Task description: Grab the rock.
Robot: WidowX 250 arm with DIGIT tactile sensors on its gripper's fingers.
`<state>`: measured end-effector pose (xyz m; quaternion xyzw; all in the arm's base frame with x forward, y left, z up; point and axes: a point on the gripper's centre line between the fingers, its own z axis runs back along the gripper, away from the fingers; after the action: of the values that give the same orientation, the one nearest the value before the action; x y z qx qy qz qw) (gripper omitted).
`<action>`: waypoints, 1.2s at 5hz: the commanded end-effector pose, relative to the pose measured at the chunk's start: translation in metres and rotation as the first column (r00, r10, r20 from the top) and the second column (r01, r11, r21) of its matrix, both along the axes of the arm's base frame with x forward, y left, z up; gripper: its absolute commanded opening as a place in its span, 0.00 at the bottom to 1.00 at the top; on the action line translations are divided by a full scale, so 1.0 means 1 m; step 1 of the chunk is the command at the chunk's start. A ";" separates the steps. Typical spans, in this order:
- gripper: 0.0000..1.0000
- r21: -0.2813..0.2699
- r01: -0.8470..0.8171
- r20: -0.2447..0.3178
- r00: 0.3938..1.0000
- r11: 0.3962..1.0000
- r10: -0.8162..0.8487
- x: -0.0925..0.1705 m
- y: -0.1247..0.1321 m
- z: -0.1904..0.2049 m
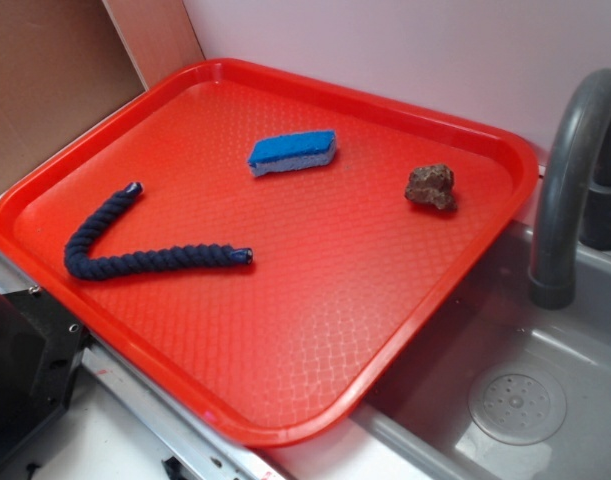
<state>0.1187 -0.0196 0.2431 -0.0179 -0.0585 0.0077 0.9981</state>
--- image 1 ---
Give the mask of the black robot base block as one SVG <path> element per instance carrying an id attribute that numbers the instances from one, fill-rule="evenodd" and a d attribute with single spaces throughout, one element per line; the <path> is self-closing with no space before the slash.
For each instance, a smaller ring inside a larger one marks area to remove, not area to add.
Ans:
<path id="1" fill-rule="evenodd" d="M 86 339 L 48 292 L 0 293 L 0 470 L 68 409 Z"/>

